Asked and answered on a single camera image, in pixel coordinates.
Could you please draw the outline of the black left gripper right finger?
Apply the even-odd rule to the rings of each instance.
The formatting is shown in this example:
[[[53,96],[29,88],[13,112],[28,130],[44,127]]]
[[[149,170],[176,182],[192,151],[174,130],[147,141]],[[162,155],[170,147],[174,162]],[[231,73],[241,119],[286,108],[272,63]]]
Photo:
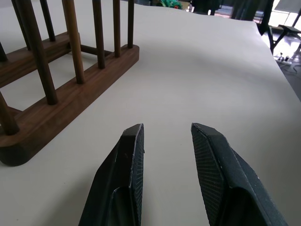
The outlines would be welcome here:
[[[255,171],[222,133],[193,123],[191,134],[210,226],[288,226]]]

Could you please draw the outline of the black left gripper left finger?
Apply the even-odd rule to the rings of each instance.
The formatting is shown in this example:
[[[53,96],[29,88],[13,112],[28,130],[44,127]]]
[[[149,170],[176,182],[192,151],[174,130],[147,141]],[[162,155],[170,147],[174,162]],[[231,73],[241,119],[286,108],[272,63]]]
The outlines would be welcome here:
[[[123,131],[97,170],[79,226],[141,226],[144,126]]]

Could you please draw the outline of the wooden dish rack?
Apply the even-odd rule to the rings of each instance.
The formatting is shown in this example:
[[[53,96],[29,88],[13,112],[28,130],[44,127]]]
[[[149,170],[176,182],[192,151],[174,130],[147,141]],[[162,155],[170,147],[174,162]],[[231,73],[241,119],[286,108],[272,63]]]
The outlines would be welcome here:
[[[47,0],[40,0],[48,32],[43,40],[31,0],[11,0],[25,48],[6,53],[0,43],[0,164],[27,163],[139,59],[134,44],[134,0],[127,1],[127,43],[121,43],[121,0],[112,0],[113,51],[104,47],[101,0],[92,1],[95,46],[83,45],[75,1],[62,0],[66,31],[55,34]],[[20,110],[3,89],[36,73],[43,97]]]

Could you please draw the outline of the white power strip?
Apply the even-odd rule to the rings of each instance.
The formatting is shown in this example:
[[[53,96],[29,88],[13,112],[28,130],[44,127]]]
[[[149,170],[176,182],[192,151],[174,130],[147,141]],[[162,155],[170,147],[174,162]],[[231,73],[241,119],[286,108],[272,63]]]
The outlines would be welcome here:
[[[292,65],[290,59],[291,58],[289,56],[277,56],[275,61],[280,65]]]

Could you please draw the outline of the black bench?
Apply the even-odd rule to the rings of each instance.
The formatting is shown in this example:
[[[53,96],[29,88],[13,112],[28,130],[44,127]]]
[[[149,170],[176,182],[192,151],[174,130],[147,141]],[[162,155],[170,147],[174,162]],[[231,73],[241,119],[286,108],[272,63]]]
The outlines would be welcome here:
[[[268,28],[268,38],[269,38],[269,44],[270,44],[270,50],[271,53],[274,54],[274,49],[278,45],[278,43],[288,34],[293,34],[293,35],[299,35],[301,34],[301,31],[296,29],[293,26],[286,26],[286,25],[279,25],[280,28],[282,28],[282,33],[278,37],[277,40],[273,39],[273,33],[272,33],[272,28]]]

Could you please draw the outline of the black hanging cloth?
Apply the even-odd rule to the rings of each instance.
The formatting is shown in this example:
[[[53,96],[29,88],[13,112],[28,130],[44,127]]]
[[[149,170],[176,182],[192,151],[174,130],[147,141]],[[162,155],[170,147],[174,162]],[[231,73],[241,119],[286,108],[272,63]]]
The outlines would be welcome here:
[[[259,24],[257,24],[260,35],[263,35],[269,29],[269,20],[274,4],[274,0],[265,0],[266,6],[264,8],[263,17]]]

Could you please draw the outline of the green plush toy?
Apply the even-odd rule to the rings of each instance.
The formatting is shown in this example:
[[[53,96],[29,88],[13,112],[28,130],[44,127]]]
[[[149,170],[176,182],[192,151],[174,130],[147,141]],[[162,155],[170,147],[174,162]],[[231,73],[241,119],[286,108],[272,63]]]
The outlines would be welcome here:
[[[182,9],[182,4],[178,0],[158,0],[156,6]]]

